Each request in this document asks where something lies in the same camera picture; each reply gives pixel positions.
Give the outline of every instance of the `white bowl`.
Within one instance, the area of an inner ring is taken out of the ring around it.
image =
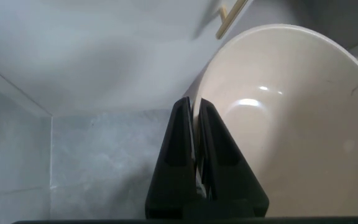
[[[358,61],[350,53],[302,27],[256,27],[209,64],[195,123],[201,97],[266,191],[267,216],[358,215]]]

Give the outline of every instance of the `wooden handle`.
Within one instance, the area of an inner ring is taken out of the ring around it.
[[[230,10],[229,14],[227,14],[225,6],[222,6],[219,9],[219,14],[221,15],[221,19],[222,19],[222,25],[219,27],[216,33],[216,38],[218,40],[222,39],[223,35],[226,33],[226,31],[229,29],[233,21],[241,12],[241,9],[245,6],[247,1],[248,0],[237,0],[233,8]]]

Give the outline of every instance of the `gray marble surface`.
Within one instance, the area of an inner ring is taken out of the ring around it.
[[[144,218],[170,110],[53,119],[51,219]]]
[[[19,190],[0,194],[0,224],[23,220],[48,220],[49,188]]]
[[[49,218],[50,134],[50,118],[0,94],[0,224]]]

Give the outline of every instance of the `white cabinet door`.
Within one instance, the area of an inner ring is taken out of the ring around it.
[[[222,43],[222,3],[0,0],[0,74],[54,116],[170,108]]]

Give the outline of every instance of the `bowl rim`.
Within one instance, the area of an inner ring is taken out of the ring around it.
[[[358,60],[356,59],[356,57],[353,56],[350,52],[348,52],[344,47],[340,46],[338,43],[336,43],[335,41],[326,37],[325,35],[320,34],[319,32],[313,31],[311,29],[302,27],[302,26],[296,26],[296,25],[290,25],[290,24],[269,24],[269,25],[257,26],[257,27],[253,27],[251,29],[245,30],[245,31],[241,32],[240,34],[236,35],[235,37],[233,37],[226,44],[224,44],[216,52],[216,54],[213,56],[212,60],[208,63],[208,66],[206,67],[206,70],[201,78],[200,84],[198,85],[197,92],[196,92],[196,95],[194,97],[194,102],[193,102],[193,114],[192,115],[193,115],[193,119],[195,121],[193,123],[193,127],[194,127],[194,130],[196,133],[198,130],[197,129],[198,128],[197,121],[198,121],[198,114],[199,114],[199,110],[200,110],[200,101],[201,101],[200,90],[202,90],[204,88],[204,86],[206,85],[206,83],[208,82],[207,74],[208,74],[208,71],[211,69],[210,65],[218,59],[217,56],[219,54],[222,54],[227,49],[230,49],[230,47],[232,45],[234,45],[237,41],[241,40],[243,37],[245,37],[247,35],[251,35],[255,32],[262,31],[262,30],[272,30],[272,29],[296,30],[297,32],[304,32],[304,33],[313,35],[313,36],[317,37],[318,39],[321,39],[321,40],[327,42],[328,44],[334,46],[336,49],[338,49],[341,53],[343,53],[345,56],[347,56],[349,59],[351,59],[353,61],[353,63],[355,63],[358,66]]]

